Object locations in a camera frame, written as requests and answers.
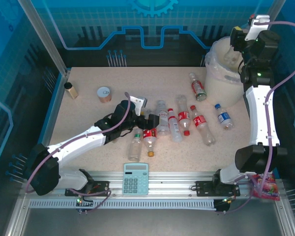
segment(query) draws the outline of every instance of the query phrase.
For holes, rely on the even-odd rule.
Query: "speckled tabletop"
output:
[[[202,111],[216,138],[216,144],[203,144],[194,124],[190,126],[190,136],[179,144],[170,136],[159,137],[155,156],[148,157],[142,148],[141,162],[149,163],[154,172],[216,171],[234,161],[237,149],[247,146],[250,136],[250,121],[243,99],[228,108],[235,123],[233,130],[226,131],[218,123],[214,107],[208,102],[198,102],[191,90],[189,73],[194,72],[204,82],[204,67],[74,67],[69,82],[79,96],[73,100],[66,92],[63,95],[56,125],[50,144],[57,144],[78,135],[105,115],[112,113],[116,105],[126,100],[124,92],[148,99],[146,108],[154,110],[157,100],[164,100],[168,108],[177,114],[175,97],[184,94],[187,105],[196,105]],[[99,87],[111,89],[112,100],[101,103],[96,95]],[[122,171],[128,162],[127,152],[132,134],[119,138],[116,143],[95,148],[69,162],[67,167],[83,168],[87,171]]]

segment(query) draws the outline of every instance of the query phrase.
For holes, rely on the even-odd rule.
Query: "glass panel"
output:
[[[38,141],[57,77],[18,2],[0,1],[0,235],[21,187],[19,154],[27,156]]]
[[[34,0],[68,67],[204,66],[212,43],[272,0]]]

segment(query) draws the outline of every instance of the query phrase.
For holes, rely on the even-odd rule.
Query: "white bucket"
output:
[[[205,90],[210,104],[219,103],[222,107],[235,105],[243,96],[243,84],[238,74],[241,55],[232,67],[224,63],[224,55],[230,48],[230,37],[224,37],[213,43],[206,55]]]

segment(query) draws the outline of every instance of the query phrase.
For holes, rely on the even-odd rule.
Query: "red label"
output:
[[[200,86],[201,89],[203,89],[203,90],[205,89],[205,87],[203,87],[203,85],[201,84],[201,82],[198,81],[198,80],[192,83],[191,87],[192,87],[192,90],[193,90],[193,92],[195,94],[198,94],[199,92],[202,92],[202,91],[196,91],[196,90],[199,89],[199,86]]]
[[[143,130],[143,138],[145,137],[156,137],[156,128],[151,130]]]
[[[181,121],[182,119],[190,119],[189,112],[180,112],[178,114],[178,117],[179,117],[179,121]]]
[[[204,116],[198,116],[193,119],[193,122],[195,123],[196,127],[198,127],[198,125],[200,125],[202,123],[206,123],[206,119]]]

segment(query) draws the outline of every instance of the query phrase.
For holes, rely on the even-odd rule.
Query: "robotic arm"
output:
[[[30,183],[36,193],[38,195],[45,195],[53,189],[83,189],[88,182],[92,181],[90,175],[84,170],[66,170],[63,168],[65,163],[88,150],[100,147],[119,137],[125,136],[130,133],[135,126],[140,129],[153,129],[158,126],[159,116],[151,114],[148,119],[145,119],[145,117],[141,115],[141,108],[144,108],[147,103],[146,98],[130,96],[130,101],[130,109],[125,120],[111,131],[92,136],[88,135],[97,131],[108,130],[119,124],[126,113],[128,106],[127,100],[121,101],[120,104],[117,105],[114,113],[105,116],[103,119],[97,121],[94,126],[91,126],[85,132],[69,140],[48,147],[44,147],[42,144],[36,145],[31,150],[24,166],[23,176],[26,179],[29,179],[37,165],[45,157],[56,151],[56,153],[41,166]],[[128,133],[122,135],[121,133],[126,130]],[[60,147],[64,144],[67,144],[67,146],[61,149]]]

